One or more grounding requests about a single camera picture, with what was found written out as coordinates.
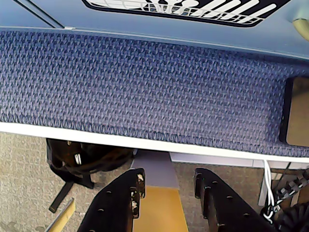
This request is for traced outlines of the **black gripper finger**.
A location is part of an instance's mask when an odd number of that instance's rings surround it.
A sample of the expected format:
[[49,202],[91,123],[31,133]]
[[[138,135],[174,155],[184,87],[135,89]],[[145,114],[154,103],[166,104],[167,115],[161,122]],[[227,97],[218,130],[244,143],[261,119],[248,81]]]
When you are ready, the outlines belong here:
[[145,171],[130,169],[105,186],[93,199],[79,232],[131,232],[145,197]]
[[195,197],[210,232],[274,232],[225,181],[209,169],[195,169]]

